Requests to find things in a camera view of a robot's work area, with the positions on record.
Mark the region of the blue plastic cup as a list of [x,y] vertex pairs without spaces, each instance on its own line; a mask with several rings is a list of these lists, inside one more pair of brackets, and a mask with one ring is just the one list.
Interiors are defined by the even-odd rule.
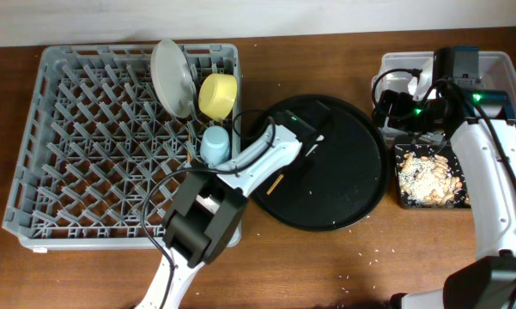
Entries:
[[210,166],[227,161],[230,156],[230,136],[221,126],[210,126],[203,134],[200,148],[202,159]]

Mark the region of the yellow bowl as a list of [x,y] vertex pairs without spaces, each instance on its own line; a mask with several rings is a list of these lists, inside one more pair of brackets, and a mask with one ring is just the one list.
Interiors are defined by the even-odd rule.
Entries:
[[211,74],[200,88],[198,107],[209,118],[221,122],[233,110],[237,94],[238,85],[233,75]]

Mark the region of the wooden chopstick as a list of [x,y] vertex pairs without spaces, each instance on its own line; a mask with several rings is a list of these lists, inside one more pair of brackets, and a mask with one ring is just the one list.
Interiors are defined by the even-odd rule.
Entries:
[[282,179],[284,178],[284,174],[283,173],[280,173],[278,175],[278,177],[276,178],[276,180],[273,182],[273,184],[270,186],[270,188],[267,190],[266,194],[269,196],[275,189],[276,187],[278,186],[278,184],[282,181]]
[[191,159],[192,159],[192,150],[191,150],[191,147],[192,147],[192,138],[191,138],[191,133],[188,132],[187,133],[187,141],[185,142],[185,147],[186,147],[186,161],[188,164],[191,163]]

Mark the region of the grey plate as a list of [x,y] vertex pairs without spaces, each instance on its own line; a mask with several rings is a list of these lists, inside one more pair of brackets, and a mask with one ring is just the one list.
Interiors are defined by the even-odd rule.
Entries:
[[184,53],[175,42],[164,39],[154,47],[150,73],[155,94],[164,109],[173,117],[187,118],[194,97],[192,75]]

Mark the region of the white tissue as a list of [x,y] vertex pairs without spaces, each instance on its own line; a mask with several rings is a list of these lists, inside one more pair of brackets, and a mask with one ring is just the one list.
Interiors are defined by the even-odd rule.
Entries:
[[407,89],[413,95],[414,100],[421,100],[432,84],[433,65],[422,68],[422,73],[418,77],[412,77]]

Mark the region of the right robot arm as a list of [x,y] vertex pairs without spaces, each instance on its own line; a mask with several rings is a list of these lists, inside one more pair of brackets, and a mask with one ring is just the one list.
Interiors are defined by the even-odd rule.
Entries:
[[395,294],[395,308],[516,308],[516,127],[501,91],[433,85],[443,129],[470,196],[477,237],[475,263],[453,273],[441,289]]

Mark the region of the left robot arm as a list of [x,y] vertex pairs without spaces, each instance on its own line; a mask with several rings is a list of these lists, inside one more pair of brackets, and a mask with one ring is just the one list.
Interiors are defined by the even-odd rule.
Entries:
[[184,181],[162,218],[165,233],[150,242],[161,264],[141,308],[177,308],[203,266],[227,248],[249,196],[273,173],[294,164],[324,142],[332,116],[274,112],[261,136],[216,167],[182,169]]

